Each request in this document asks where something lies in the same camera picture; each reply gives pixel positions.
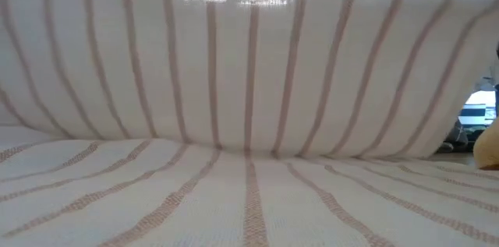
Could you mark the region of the plain orange waffle towel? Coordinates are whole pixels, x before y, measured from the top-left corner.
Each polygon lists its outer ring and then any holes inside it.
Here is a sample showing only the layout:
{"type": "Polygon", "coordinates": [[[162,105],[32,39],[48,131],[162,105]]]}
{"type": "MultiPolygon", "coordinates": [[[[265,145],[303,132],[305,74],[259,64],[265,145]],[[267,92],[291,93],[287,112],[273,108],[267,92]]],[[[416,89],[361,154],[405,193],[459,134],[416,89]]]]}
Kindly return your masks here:
{"type": "Polygon", "coordinates": [[[481,170],[499,171],[499,118],[485,129],[475,141],[473,157],[481,170]]]}

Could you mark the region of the white towel with pink stripes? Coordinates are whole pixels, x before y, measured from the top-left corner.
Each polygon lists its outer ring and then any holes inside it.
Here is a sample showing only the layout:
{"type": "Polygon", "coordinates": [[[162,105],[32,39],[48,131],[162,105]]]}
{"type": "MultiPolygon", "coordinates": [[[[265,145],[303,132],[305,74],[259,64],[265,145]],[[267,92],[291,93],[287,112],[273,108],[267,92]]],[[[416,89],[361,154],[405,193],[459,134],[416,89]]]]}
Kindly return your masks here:
{"type": "Polygon", "coordinates": [[[499,0],[0,0],[0,247],[499,247],[430,161],[499,0]]]}

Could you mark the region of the white blue striped bin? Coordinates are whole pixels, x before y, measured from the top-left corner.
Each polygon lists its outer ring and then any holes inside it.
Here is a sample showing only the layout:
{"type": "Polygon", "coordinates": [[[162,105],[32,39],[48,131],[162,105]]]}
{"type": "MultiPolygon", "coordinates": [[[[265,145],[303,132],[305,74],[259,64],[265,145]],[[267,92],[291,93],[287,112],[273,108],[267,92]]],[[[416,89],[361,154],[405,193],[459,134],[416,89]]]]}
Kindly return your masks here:
{"type": "Polygon", "coordinates": [[[477,91],[463,105],[458,119],[464,127],[471,127],[490,125],[496,117],[496,93],[477,91]]]}

